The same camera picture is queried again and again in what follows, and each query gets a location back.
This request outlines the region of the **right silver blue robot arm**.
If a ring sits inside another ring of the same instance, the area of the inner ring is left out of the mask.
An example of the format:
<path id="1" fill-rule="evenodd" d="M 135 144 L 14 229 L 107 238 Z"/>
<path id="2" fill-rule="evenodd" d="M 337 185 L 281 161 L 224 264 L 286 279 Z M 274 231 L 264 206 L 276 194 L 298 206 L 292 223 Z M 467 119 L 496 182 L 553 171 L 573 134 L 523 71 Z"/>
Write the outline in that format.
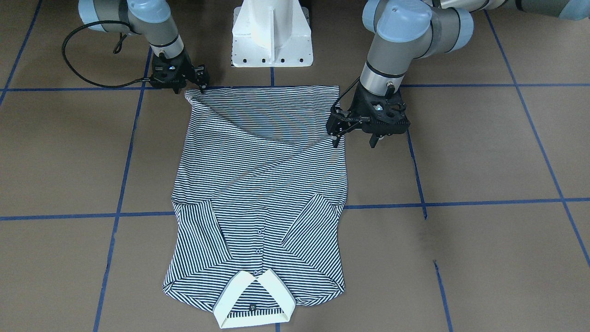
<path id="1" fill-rule="evenodd" d="M 193 65 L 166 0 L 80 0 L 78 14 L 83 25 L 65 37 L 61 54 L 68 68 L 83 81 L 106 89 L 148 83 L 153 88 L 172 89 L 176 94 L 186 87 L 187 82 L 196 84 L 200 90 L 208 88 L 208 70 L 205 65 Z M 99 84 L 85 78 L 68 61 L 66 49 L 69 40 L 86 28 L 119 33 L 119 41 L 112 51 L 114 54 L 122 50 L 127 36 L 144 36 L 153 51 L 152 74 L 118 85 Z"/>

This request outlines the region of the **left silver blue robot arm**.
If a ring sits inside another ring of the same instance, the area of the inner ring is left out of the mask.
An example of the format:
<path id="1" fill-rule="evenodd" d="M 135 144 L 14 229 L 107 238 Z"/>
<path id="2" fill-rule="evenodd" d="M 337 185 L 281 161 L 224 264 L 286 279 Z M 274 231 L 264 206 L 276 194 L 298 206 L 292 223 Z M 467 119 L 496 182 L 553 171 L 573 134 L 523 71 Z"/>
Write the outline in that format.
<path id="1" fill-rule="evenodd" d="M 362 130 L 379 139 L 404 134 L 410 126 L 400 86 L 414 59 L 447 54 L 464 47 L 474 32 L 472 13 L 512 8 L 525 13 L 580 20 L 589 17 L 587 0 L 369 0 L 365 28 L 374 33 L 355 93 L 346 110 L 335 102 L 327 134 L 337 147 L 345 134 Z"/>

